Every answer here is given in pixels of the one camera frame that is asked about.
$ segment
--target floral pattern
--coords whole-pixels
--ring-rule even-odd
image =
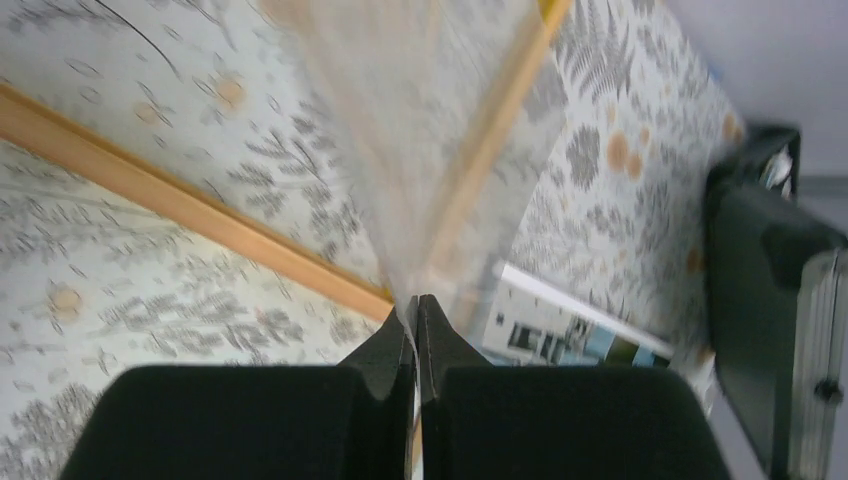
[[[294,54],[289,3],[5,2],[0,81],[379,283],[344,151]],[[485,3],[453,20],[492,23],[511,5]],[[744,124],[661,2],[575,0],[552,50],[524,108],[531,122],[561,109],[566,124],[510,260],[654,334],[701,341],[700,189]],[[84,414],[55,412],[132,365],[334,362],[374,328],[8,144],[0,287],[9,478],[55,476],[65,447],[32,426],[68,425],[69,445]],[[36,410],[54,420],[20,420]]]

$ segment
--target plastic bag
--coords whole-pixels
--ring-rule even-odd
[[[528,58],[539,4],[278,2],[335,115],[399,317],[431,293],[472,334],[565,120],[547,41],[535,66]]]

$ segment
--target patterned tablecloth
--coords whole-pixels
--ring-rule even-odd
[[[270,0],[9,1],[0,78],[376,282],[342,152],[280,25]],[[549,61],[567,123],[511,260],[657,335],[696,336],[702,184],[740,120],[653,0],[576,0]],[[12,479],[55,476],[132,365],[334,362],[373,330],[8,144],[0,313]]]

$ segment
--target translucent plastic sheet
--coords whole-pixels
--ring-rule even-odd
[[[400,317],[410,298],[432,293],[456,330],[472,334],[486,319],[497,265],[564,123],[550,54],[536,62],[541,67],[526,61],[543,28],[539,5],[280,0],[278,7],[347,143],[354,203]],[[510,110],[516,92],[524,94]]]

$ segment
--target wooden strip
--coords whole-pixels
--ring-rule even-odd
[[[150,165],[12,87],[0,84],[0,138],[82,175],[376,322],[385,290],[330,264],[267,226]]]
[[[539,13],[522,20],[516,40],[506,56],[501,73],[492,83],[483,103],[452,162],[453,174],[436,198],[429,225],[434,232],[430,264],[451,261],[456,236],[477,202],[489,172],[503,149],[509,131],[548,53],[548,45],[559,29],[573,0],[540,0]]]

